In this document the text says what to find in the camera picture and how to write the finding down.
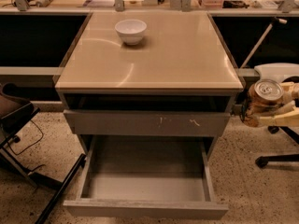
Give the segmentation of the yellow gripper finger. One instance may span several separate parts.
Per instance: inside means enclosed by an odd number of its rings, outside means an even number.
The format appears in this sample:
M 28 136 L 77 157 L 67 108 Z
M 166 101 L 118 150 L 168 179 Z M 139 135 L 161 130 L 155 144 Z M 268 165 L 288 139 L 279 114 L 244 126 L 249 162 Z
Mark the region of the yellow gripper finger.
M 283 102 L 285 104 L 299 99 L 299 83 L 283 82 L 280 86 L 283 89 Z
M 298 127 L 299 108 L 295 105 L 295 101 L 279 108 L 251 105 L 242 116 L 242 122 L 250 127 Z

